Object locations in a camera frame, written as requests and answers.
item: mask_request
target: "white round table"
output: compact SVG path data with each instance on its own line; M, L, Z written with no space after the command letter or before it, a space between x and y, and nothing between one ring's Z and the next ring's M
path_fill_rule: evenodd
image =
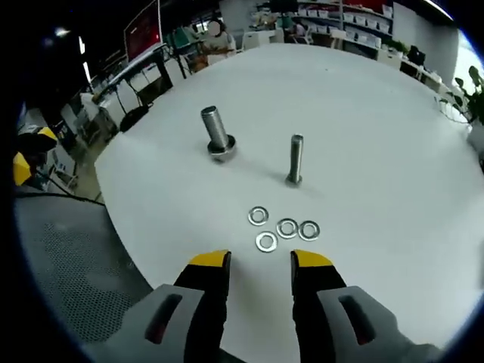
M195 74L155 101L96 162L121 241L153 287L198 253L232 252L222 348L251 363L299 361L290 251L321 253L345 282L396 314L416 343L448 342L479 297L484 178L435 94L354 54L267 45ZM200 111L216 105L237 156L206 152ZM304 135L303 181L288 188L290 137ZM264 206L268 223L247 221ZM318 240L255 237L278 220L321 226Z

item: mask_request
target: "mesh chair back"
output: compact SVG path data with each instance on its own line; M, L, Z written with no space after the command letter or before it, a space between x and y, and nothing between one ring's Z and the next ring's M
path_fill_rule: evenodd
M106 340L152 289L103 205L42 193L16 200L22 247L48 304L83 343Z

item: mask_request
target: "wall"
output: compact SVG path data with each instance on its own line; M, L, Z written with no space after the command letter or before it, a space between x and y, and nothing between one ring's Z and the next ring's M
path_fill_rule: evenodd
M464 88L469 92L474 92L474 86L472 79L469 76L470 66L475 66L478 69L480 75L484 77L484 67L482 66L476 51L474 51L472 45L466 39L466 36L459 32L459 49L457 55L457 64L455 65L454 78L460 78L464 81Z
M458 56L457 27L435 26L396 2L393 7L393 38L406 45L416 45L426 54L426 68L435 70L450 85Z
M249 30L252 24L250 12L254 10L260 0L221 0L219 2L220 12L227 30L230 33L241 33Z

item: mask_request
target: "floor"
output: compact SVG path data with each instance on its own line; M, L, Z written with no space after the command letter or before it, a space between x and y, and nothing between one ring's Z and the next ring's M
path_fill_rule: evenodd
M77 162L78 182L73 190L76 196L104 203L94 163L106 146L107 143L99 138L87 148L87 152L85 148L78 148L72 152Z

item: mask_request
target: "flat washer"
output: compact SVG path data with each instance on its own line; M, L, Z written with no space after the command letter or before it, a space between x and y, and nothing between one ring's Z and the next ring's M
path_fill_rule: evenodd
M307 226L311 226L315 229L315 232L310 236L304 233L304 227L307 227ZM303 240L307 240L307 241L317 240L320 232L321 232L321 229L319 228L318 223L313 221L304 221L299 226L299 236Z
M262 213L262 219L260 221L256 221L254 219L254 215L257 212ZM247 217L249 218L249 222L251 225L264 225L269 220L269 212L263 206L255 206L249 211L249 215Z
M289 234L284 233L284 231L282 230L282 227L284 225L291 225L293 230ZM290 238L294 238L297 235L297 231L298 231L297 222L291 218L283 218L275 225L275 230L282 238L289 240Z
M271 246L269 247L264 247L261 242L262 242L262 239L264 237L269 237L272 239L272 244ZM275 250L276 248L278 248L278 236L276 236L275 234L273 234L272 232L269 232L269 231L265 231L265 232L261 232L257 235L256 237L256 246L257 248L262 251L262 252L265 252L265 253L269 253L269 252L272 252L273 250Z

